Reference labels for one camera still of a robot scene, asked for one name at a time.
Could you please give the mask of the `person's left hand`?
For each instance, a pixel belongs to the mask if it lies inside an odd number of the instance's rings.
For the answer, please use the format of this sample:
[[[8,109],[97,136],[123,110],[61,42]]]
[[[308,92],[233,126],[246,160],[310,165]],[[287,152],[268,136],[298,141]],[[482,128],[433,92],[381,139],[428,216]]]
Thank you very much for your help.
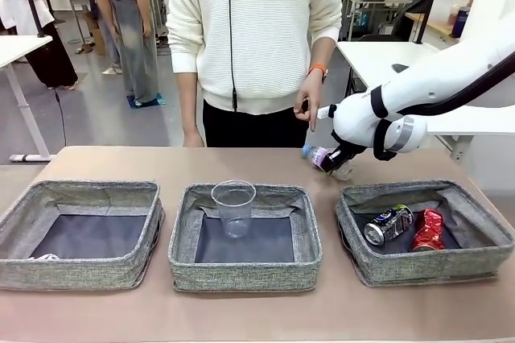
[[[309,73],[299,88],[294,104],[295,117],[309,122],[312,132],[315,131],[321,100],[323,73],[316,69]]]

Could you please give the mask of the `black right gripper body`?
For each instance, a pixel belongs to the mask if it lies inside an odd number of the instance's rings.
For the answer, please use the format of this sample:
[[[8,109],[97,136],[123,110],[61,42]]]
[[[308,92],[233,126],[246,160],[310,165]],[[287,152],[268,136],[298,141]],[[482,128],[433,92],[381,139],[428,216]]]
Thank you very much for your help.
[[[346,163],[365,151],[365,147],[343,140],[338,136],[335,130],[332,130],[331,136],[336,140],[338,146],[331,153],[330,158],[334,163]]]

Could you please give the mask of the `person's right hand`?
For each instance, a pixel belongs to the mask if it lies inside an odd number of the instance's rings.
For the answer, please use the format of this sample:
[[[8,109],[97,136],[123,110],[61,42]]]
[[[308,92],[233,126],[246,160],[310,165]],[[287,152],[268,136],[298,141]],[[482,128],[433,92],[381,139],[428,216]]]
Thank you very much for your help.
[[[183,131],[183,147],[202,148],[205,147],[204,139],[196,127]]]

